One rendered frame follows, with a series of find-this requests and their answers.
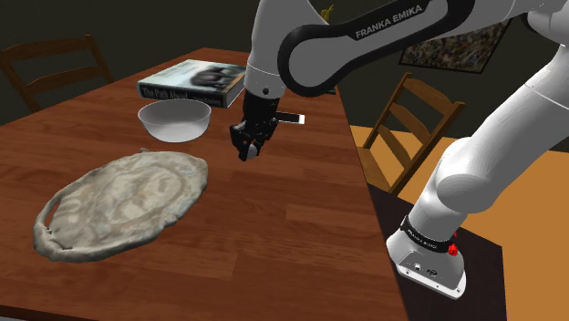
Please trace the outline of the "brown wooden table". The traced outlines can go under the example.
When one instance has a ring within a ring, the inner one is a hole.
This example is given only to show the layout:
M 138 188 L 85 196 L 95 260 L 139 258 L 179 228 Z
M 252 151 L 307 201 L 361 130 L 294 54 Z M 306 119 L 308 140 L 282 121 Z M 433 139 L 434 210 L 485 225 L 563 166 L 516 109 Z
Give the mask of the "brown wooden table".
M 35 321 L 408 321 L 339 96 L 287 93 L 282 124 L 241 161 L 215 109 L 176 150 L 207 161 L 205 192 L 152 243 L 52 262 L 32 226 L 60 189 L 141 148 L 136 76 L 0 127 L 0 316 Z

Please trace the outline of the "black and white slim device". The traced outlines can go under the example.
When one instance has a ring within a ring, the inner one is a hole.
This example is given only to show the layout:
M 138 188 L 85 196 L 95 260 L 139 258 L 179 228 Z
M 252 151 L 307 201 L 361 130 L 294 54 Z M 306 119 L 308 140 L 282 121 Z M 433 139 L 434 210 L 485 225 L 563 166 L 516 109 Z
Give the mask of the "black and white slim device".
M 294 123 L 294 124 L 304 124 L 305 123 L 305 116 L 303 114 L 295 114 L 295 113 L 277 111 L 275 113 L 275 117 L 280 122 L 288 122 L 288 123 Z

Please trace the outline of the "dark wooden chair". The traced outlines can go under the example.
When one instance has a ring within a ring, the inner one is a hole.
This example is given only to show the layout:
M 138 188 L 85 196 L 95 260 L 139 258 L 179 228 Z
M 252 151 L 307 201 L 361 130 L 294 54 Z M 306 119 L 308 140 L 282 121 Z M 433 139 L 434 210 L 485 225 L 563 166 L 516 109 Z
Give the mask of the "dark wooden chair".
M 25 83 L 12 66 L 13 62 L 32 58 L 48 57 L 71 52 L 89 50 L 97 62 L 96 67 L 80 67 L 37 78 Z M 83 38 L 65 38 L 48 41 L 24 43 L 0 50 L 0 70 L 15 88 L 32 113 L 42 108 L 36 95 L 56 88 L 85 81 L 91 78 L 104 78 L 109 84 L 115 81 L 92 35 Z

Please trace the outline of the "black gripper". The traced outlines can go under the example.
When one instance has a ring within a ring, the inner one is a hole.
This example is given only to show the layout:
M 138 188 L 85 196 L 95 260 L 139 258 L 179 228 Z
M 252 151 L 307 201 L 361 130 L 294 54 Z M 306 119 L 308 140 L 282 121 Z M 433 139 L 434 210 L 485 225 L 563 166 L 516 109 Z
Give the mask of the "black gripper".
M 278 124 L 275 117 L 278 104 L 279 98 L 261 98 L 245 90 L 243 121 L 230 126 L 232 145 L 238 150 L 241 161 L 258 156 L 263 145 L 271 139 Z

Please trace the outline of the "framed wall picture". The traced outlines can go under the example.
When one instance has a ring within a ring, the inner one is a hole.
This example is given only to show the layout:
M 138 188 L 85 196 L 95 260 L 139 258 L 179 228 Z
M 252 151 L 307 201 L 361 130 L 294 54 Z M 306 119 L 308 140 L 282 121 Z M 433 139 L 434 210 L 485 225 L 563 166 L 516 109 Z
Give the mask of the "framed wall picture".
M 406 48 L 399 64 L 481 74 L 511 19 L 466 34 L 429 40 Z

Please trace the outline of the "white bowl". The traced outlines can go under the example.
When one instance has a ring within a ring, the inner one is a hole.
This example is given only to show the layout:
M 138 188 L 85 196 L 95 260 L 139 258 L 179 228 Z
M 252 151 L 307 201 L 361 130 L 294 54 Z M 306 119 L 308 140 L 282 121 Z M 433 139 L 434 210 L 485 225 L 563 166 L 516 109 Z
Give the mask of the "white bowl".
M 212 108 L 192 99 L 160 100 L 141 108 L 138 118 L 155 139 L 182 143 L 198 139 L 209 127 Z

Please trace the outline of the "dark robot stand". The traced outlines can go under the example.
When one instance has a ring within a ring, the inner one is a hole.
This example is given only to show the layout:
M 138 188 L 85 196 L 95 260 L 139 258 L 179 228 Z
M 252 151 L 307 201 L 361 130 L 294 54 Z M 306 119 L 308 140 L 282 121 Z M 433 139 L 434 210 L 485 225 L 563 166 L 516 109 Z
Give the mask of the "dark robot stand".
M 462 227 L 458 248 L 467 280 L 456 300 L 396 275 L 409 321 L 507 321 L 502 248 Z

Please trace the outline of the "thick hardcover book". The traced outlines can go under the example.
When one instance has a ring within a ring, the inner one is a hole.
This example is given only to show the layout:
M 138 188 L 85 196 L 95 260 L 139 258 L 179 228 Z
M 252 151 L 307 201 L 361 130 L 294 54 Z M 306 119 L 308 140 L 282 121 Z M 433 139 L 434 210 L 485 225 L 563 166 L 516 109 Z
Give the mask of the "thick hardcover book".
M 187 59 L 141 79 L 142 98 L 199 100 L 213 108 L 227 109 L 244 89 L 246 67 Z

